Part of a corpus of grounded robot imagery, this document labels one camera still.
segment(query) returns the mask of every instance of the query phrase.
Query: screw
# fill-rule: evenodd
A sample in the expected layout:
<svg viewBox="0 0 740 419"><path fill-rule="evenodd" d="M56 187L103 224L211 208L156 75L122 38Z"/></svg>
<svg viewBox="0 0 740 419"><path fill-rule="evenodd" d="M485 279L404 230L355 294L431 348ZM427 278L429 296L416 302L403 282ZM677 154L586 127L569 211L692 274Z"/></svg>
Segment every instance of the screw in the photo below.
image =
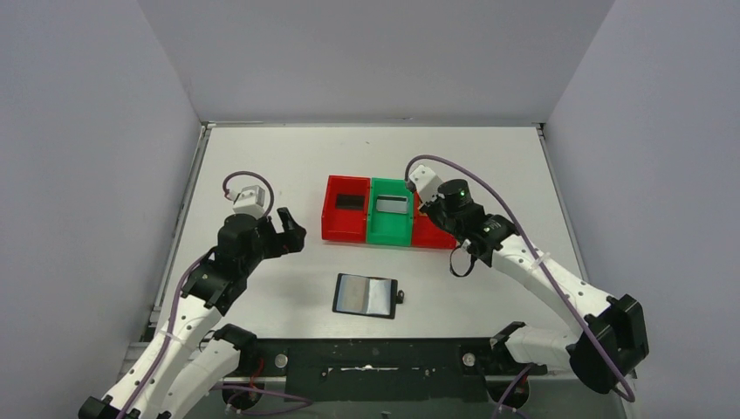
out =
<svg viewBox="0 0 740 419"><path fill-rule="evenodd" d="M275 357L275 367L285 368L288 365L288 357L285 354L277 354Z"/></svg>
<svg viewBox="0 0 740 419"><path fill-rule="evenodd" d="M462 364L464 364L465 367L472 367L476 365L476 356L468 352L467 354L462 356Z"/></svg>

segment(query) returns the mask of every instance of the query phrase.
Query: wire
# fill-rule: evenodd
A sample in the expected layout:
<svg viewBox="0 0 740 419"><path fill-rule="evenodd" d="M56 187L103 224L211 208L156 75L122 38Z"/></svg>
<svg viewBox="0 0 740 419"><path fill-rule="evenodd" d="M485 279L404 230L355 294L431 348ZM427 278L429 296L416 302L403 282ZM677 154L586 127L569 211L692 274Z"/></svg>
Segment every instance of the wire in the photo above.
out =
<svg viewBox="0 0 740 419"><path fill-rule="evenodd" d="M485 372L483 371L483 368L481 367L481 365L479 363L476 363L476 371L481 376L481 380L483 381L483 387L486 389L486 392L488 392L488 382L486 381L486 378L485 378ZM521 383L521 385L524 385L524 383L526 382L526 379L527 379L527 376L525 375L524 378L522 378L522 380L519 381ZM506 399L507 396L508 395L502 397L501 400L505 401L505 399ZM530 419L529 415L527 415L525 412L523 412L523 411L521 411L521 410L519 410L517 408L513 408L512 406L507 406L505 404L502 404L501 405L501 409L511 410L511 413L514 413L516 415L519 415L519 417L522 417L524 419Z"/></svg>
<svg viewBox="0 0 740 419"><path fill-rule="evenodd" d="M287 395L286 393L280 393L277 391L270 391L270 390L264 390L261 388L252 388L252 387L245 387L245 386L234 386L234 385L228 385L228 384L218 384L214 386L211 390L235 390L239 391L241 393L233 394L229 400L226 401L227 406L229 406L236 398L241 397L245 393L258 393L260 395L271 395L273 397L280 397L282 399L291 399L296 402L302 402L303 404L300 406L292 406L286 409L278 409L278 410L270 410L266 412L250 412L249 410L242 411L242 415L245 416L274 416L274 415L282 415L283 413L288 412L294 412L299 409L307 408L313 404L313 400L306 399L305 397L301 397L299 395Z"/></svg>
<svg viewBox="0 0 740 419"><path fill-rule="evenodd" d="M255 172L250 172L249 170L240 170L238 172L234 172L225 178L223 178L223 182L221 183L221 189L223 189L223 196L229 197L229 188L228 184L229 181L237 176L251 176L256 179L258 179L260 182L264 183L264 186L267 188L267 192L270 194L270 204L267 205L267 209L264 211L264 214L262 216L268 216L270 214L270 211L272 211L272 205L275 203L275 191L272 190L272 185L270 185L269 182L267 182L267 179L265 179L262 175Z"/></svg>
<svg viewBox="0 0 740 419"><path fill-rule="evenodd" d="M167 349L169 347L169 342L172 340L172 331L175 329L175 319L177 317L177 306L180 304L180 290L182 289L182 286L185 285L185 281L188 280L188 276L190 273L195 269L198 264L201 263L201 260L205 258L206 255L201 256L198 258L193 264L185 270L185 273L182 274L180 277L180 280L177 281L177 286L175 287L174 296L172 298L172 308L169 311L169 319L167 323L167 333L164 335L164 341L162 342L162 346L160 348L160 352L157 353L156 358L154 358L154 362L152 363L152 366L149 367L149 370L146 374L139 380L139 384L134 389L134 392L131 394L130 397L128 397L128 400L123 405L121 410L119 411L118 415L115 416L115 419L123 419L126 417L128 410L131 408L131 405L134 404L136 401L136 398L139 397L139 394L144 389L144 387L148 384L149 379L152 378L152 375L154 375L154 371L157 370L157 368L161 364L162 358L164 358L164 354L167 352Z"/></svg>
<svg viewBox="0 0 740 419"><path fill-rule="evenodd" d="M455 249L453 249L449 253L449 273L451 273L452 276L453 277L456 277L456 278L465 278L465 277L467 277L468 275L470 275L471 272L473 272L473 268L476 266L476 257L474 257L473 255L470 255L470 263L468 265L468 270L465 271L464 273L457 273L457 271L455 271L455 267L452 265L452 255L454 255L455 252L458 251L459 249L461 249L462 247L463 247L462 244L458 244L455 247Z"/></svg>
<svg viewBox="0 0 740 419"><path fill-rule="evenodd" d="M445 164L447 166L450 166L451 168L454 168L456 170L459 170L460 172L464 173L466 176L470 177L470 179L473 179L476 181L479 185L481 185L484 189L486 189L491 195L493 195L494 198L498 201L498 203L501 205L502 208L504 208L504 211L511 219L511 222L514 223L514 226L517 227L517 231L519 231L519 235L524 240L524 243L527 245L527 248L531 252L532 255L537 256L537 251L535 250L534 244L532 244L530 238L526 235L524 232L524 228L522 227L522 224L519 222L519 220L514 216L514 213L511 211L511 208L509 208L509 205L506 204L504 199L488 184L486 181L481 179L479 176L474 174L473 172L467 170L463 166L460 166L459 164L447 160L443 157L439 157L436 155L417 155L411 161L408 162L408 165L406 166L406 174L404 175L404 180L408 181L408 174L411 172L411 166L416 163L419 160L431 160L431 161L438 161L442 164ZM599 353L601 356L601 359L604 360L606 365L609 367L609 369L612 371L612 374L614 374L615 377L617 377L617 380L620 382L622 387L624 387L626 393L622 392L619 388L614 388L614 393L619 395L621 398L625 399L628 402L634 402L634 391L632 388L629 387L629 384L627 383L627 379L622 374L619 368L617 368L616 364L614 364L614 361L609 357L609 354L606 353L606 350L603 346L599 343L599 340L596 339L596 336L593 334L591 329L588 327L588 324L585 320L579 315L578 310L576 310L576 307L573 306L573 304L568 300L568 298L565 296L565 293L563 292L563 289L560 288L560 284L558 284L558 281L555 280L555 278L552 276L552 273L550 273L550 270L547 269L547 266L545 263L541 263L539 267L542 269L542 272L545 273L545 276L547 277L547 280L550 281L550 284L552 285L552 288L555 289L555 293L558 294L561 300L563 300L563 303L565 303L565 307L568 308L568 311L571 312L573 315L573 318L576 319L581 329L583 329L583 333L586 335L586 337L591 341L591 344L596 349L596 352Z"/></svg>
<svg viewBox="0 0 740 419"><path fill-rule="evenodd" d="M216 331L215 331L215 330L213 330L213 329L210 329L210 330L208 330L208 331L206 332L206 334L205 334L205 335L203 336L203 339L201 339L201 341L200 341L200 342L198 342L198 350L199 350L200 352L203 352L202 344L203 344L203 342L205 342L205 341L206 341L206 339L208 338L208 333L215 333L215 332L216 332Z"/></svg>
<svg viewBox="0 0 740 419"><path fill-rule="evenodd" d="M514 377L514 380L511 380L511 382L509 383L509 387L506 388L504 393L501 395L501 398L498 399L498 402L496 403L496 408L493 409L493 414L490 416L490 419L496 419L498 417L498 414L501 412L502 407L513 409L513 408L510 408L509 406L505 406L504 401L506 400L506 397L509 397L509 394L511 393L511 391L514 389L514 387L517 386L517 384L522 380L522 377L524 377L527 374L527 372L530 370L530 368L532 368L533 365L534 364L527 364L527 366L522 368L522 370L519 371L519 374L516 377Z"/></svg>
<svg viewBox="0 0 740 419"><path fill-rule="evenodd" d="M257 371L255 371L255 373L250 377L250 387L252 387L252 388L255 387L254 386L254 379L257 378L262 373L262 370L263 369L264 369L264 359L260 358L259 359L259 367L257 368Z"/></svg>

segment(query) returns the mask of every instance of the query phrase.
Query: red wire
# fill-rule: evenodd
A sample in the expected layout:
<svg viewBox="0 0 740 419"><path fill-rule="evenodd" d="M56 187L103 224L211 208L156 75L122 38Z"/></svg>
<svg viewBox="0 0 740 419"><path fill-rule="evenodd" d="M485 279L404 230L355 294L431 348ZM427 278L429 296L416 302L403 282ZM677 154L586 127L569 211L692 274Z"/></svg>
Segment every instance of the red wire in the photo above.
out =
<svg viewBox="0 0 740 419"><path fill-rule="evenodd" d="M514 393L523 393L524 391L526 391L526 388L524 386L527 385L528 378L529 378L529 375L526 374L524 377L522 377L521 380L519 380L517 387L514 389Z"/></svg>
<svg viewBox="0 0 740 419"><path fill-rule="evenodd" d="M257 371L250 377L250 387L254 388L254 379L257 378L264 369L264 360L262 358L259 359L259 367L257 368Z"/></svg>

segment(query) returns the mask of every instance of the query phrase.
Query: cable tie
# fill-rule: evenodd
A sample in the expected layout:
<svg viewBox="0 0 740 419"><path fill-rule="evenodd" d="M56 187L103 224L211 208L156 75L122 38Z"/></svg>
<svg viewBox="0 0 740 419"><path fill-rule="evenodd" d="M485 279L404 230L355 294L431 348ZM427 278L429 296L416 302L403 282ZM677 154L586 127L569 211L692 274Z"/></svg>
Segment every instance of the cable tie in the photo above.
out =
<svg viewBox="0 0 740 419"><path fill-rule="evenodd" d="M550 258L550 252L546 251L542 256L535 259L534 262L532 262L532 265L530 266L530 269L527 270L527 275L531 275L532 272L537 269L541 264L545 262L545 260Z"/></svg>
<svg viewBox="0 0 740 419"><path fill-rule="evenodd" d="M168 331L167 331L167 330L162 330L162 329L160 329L160 330L158 330L157 332L159 332L159 333L162 333L162 334L164 334L165 336L169 336L169 338L170 338L171 340L174 340L175 342L180 342L180 344L181 344L181 345L183 345L184 347L186 347L186 346L187 346L187 345L185 345L185 340L182 340L182 339L178 338L177 336L175 336L175 335L173 335L173 334L171 334L171 333L168 333Z"/></svg>

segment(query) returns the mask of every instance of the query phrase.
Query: plastic box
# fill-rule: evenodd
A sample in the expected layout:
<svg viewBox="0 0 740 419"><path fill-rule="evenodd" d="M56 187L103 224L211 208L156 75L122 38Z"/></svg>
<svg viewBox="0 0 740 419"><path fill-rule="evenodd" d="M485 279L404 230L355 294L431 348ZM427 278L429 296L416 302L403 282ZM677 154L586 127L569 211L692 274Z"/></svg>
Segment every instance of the plastic box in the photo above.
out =
<svg viewBox="0 0 740 419"><path fill-rule="evenodd" d="M365 243L370 178L329 176L321 213L321 238Z"/></svg>
<svg viewBox="0 0 740 419"><path fill-rule="evenodd" d="M431 249L455 249L457 241L451 234L438 229L429 217L419 212L421 199L414 194L414 228L411 233L411 245Z"/></svg>
<svg viewBox="0 0 740 419"><path fill-rule="evenodd" d="M406 198L406 213L378 211L378 199ZM370 188L370 205L367 211L367 242L370 244L411 245L411 228L414 224L414 196L400 179L374 177Z"/></svg>

